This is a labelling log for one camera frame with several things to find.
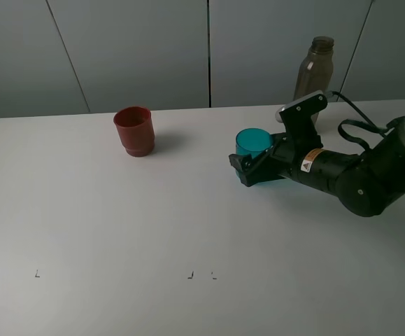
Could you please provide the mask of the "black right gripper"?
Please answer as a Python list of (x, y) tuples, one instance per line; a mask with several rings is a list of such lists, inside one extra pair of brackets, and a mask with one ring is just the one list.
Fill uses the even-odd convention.
[(342, 154), (324, 148), (295, 150), (287, 134), (271, 135), (271, 146), (256, 157), (229, 155), (229, 163), (235, 169), (240, 182), (246, 187), (276, 180), (278, 173), (294, 182), (314, 189), (335, 189), (335, 182), (342, 172)]

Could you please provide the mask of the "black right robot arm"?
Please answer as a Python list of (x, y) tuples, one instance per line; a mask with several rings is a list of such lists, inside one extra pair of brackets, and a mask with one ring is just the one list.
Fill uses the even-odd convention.
[(241, 183), (247, 187), (290, 179), (337, 197), (362, 217), (381, 214), (405, 195), (405, 116), (392, 120), (386, 137), (374, 148), (362, 145), (361, 154), (345, 154), (323, 147), (311, 117), (281, 112), (285, 132), (273, 135), (273, 145), (257, 157), (229, 155)]

